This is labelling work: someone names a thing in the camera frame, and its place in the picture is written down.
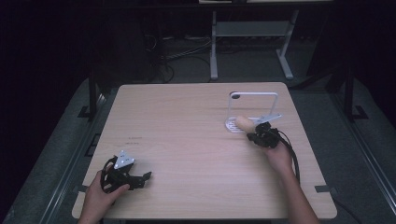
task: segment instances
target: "white stand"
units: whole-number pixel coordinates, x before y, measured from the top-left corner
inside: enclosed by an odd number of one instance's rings
[[[274,96],[274,101],[272,103],[271,106],[271,110],[270,113],[268,115],[261,115],[260,117],[249,117],[249,119],[253,120],[253,123],[255,125],[273,120],[273,119],[279,119],[280,117],[282,117],[281,114],[274,114],[274,110],[276,107],[276,102],[277,102],[277,93],[276,92],[242,92],[242,91],[235,91],[232,92],[229,96],[228,99],[228,110],[227,110],[227,119],[225,120],[225,126],[226,128],[232,132],[232,133],[244,133],[243,130],[241,130],[240,128],[238,128],[235,125],[235,120],[236,117],[230,117],[231,115],[231,110],[232,110],[232,101],[234,99],[238,99],[240,96],[242,95],[269,95],[269,96]]]

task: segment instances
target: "cord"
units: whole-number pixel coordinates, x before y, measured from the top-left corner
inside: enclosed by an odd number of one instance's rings
[[[183,59],[189,59],[189,58],[198,59],[198,60],[200,60],[200,61],[206,63],[206,64],[210,67],[210,63],[209,63],[207,60],[205,60],[205,59],[203,59],[203,58],[201,58],[201,57],[198,57],[198,56],[184,56],[184,57],[180,57],[180,58],[178,58],[178,59],[182,59],[182,58],[183,58]]]
[[[298,160],[297,160],[297,155],[296,155],[296,153],[295,153],[295,151],[293,150],[293,147],[291,146],[291,143],[290,143],[290,140],[289,140],[289,138],[284,134],[284,133],[282,133],[285,137],[286,137],[286,139],[288,139],[288,141],[286,141],[284,138],[282,138],[280,135],[277,135],[277,134],[275,134],[275,133],[272,133],[272,132],[268,132],[268,131],[265,131],[265,132],[267,132],[267,133],[270,133],[270,134],[272,134],[273,136],[275,136],[280,142],[282,142],[285,146],[286,146],[286,148],[289,150],[289,154],[291,155],[291,159],[293,160],[293,163],[294,163],[294,171],[295,171],[295,175],[296,175],[296,178],[297,178],[297,181],[299,182],[299,183],[301,183],[300,182],[300,166],[298,165]]]
[[[194,48],[194,49],[189,49],[186,50],[184,52],[178,53],[178,54],[174,54],[174,55],[170,55],[170,56],[163,56],[163,59],[165,60],[172,60],[172,59],[177,59],[183,56],[187,56],[187,55],[191,55],[194,53],[199,53],[202,52],[204,49],[207,49],[210,45],[211,41],[208,41],[207,43],[205,43],[204,45]]]
[[[154,40],[154,43],[152,44],[153,46],[149,49],[146,49],[146,51],[152,52],[157,47],[157,38],[155,38],[154,35],[145,35],[145,37],[150,37],[151,39]]]
[[[352,212],[350,209],[348,209],[348,208],[347,208],[345,205],[343,205],[342,203],[338,202],[336,199],[334,199],[334,197],[332,197],[332,199],[334,200],[334,202],[335,202],[338,206],[340,206],[340,207],[342,207],[344,210],[346,210],[346,212],[348,212],[348,213],[355,219],[355,221],[356,221],[357,223],[359,223],[359,224],[362,223],[362,222],[361,222],[361,219],[358,218],[355,214],[353,214],[353,212]]]
[[[175,69],[173,69],[172,66],[168,65],[168,64],[158,64],[159,66],[164,66],[165,67],[165,72],[168,72],[169,70],[171,71],[171,76],[168,79],[165,79],[165,74],[161,71],[161,67],[158,69],[158,73],[160,75],[160,80],[163,83],[169,83],[170,81],[172,81],[172,79],[175,76]]]

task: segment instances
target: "table top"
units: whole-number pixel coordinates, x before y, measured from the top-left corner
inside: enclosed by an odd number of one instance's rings
[[[317,216],[330,219],[336,209],[283,83],[150,84],[121,86],[83,181],[124,150],[135,158],[130,175],[151,171],[143,189],[127,191],[106,214],[120,219],[274,219],[287,217],[283,193],[262,150],[244,133],[225,127],[230,92],[276,92],[271,121],[291,141],[300,164],[301,186]],[[233,100],[232,115],[269,113],[274,98]],[[73,208],[79,217],[80,192]]]

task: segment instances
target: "gray carpet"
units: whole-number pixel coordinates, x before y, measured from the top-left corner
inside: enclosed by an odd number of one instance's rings
[[[291,86],[304,80],[315,44],[290,45],[288,59],[296,76],[292,81],[283,77],[274,53],[276,44],[262,50],[220,54],[218,82],[281,81]],[[208,60],[208,53],[194,56]],[[203,60],[184,58],[169,65],[175,70],[171,83],[209,80],[209,67]],[[362,223],[396,223],[396,216],[375,182],[350,124],[340,112],[338,101],[342,101],[342,93],[330,95],[323,90],[325,83],[326,79],[323,79],[304,91],[290,93],[334,199],[349,208]],[[78,118],[79,110],[89,103],[88,83],[84,81],[81,84],[4,223],[40,223],[40,220],[43,223],[77,222],[72,218],[71,210],[91,160],[84,155],[95,135],[102,131],[116,93],[117,89],[113,89],[105,96],[106,99],[100,101],[99,112],[95,120],[89,123],[88,119]],[[388,176],[396,176],[394,128],[359,82],[356,83],[354,99],[355,105],[361,105],[369,116],[369,119],[357,120],[354,125],[374,150]],[[59,199],[58,203],[51,201],[53,195],[59,196],[54,197]],[[337,209],[336,218],[322,223],[356,223],[345,209],[339,206]],[[124,221],[105,220],[105,223],[120,222]]]

